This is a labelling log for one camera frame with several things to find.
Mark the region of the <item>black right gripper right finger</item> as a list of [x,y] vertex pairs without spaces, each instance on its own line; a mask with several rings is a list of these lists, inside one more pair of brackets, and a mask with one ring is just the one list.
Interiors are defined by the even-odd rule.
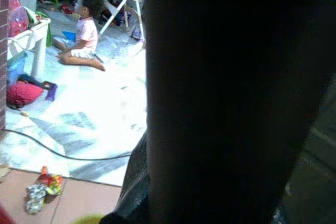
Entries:
[[150,223],[270,223],[335,70],[335,0],[145,0]]

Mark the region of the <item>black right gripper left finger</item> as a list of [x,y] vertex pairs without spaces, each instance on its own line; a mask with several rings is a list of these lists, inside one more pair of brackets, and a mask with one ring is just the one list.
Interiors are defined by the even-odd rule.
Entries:
[[115,209],[101,223],[146,224],[150,222],[148,196],[150,178],[147,163],[147,132],[131,152]]

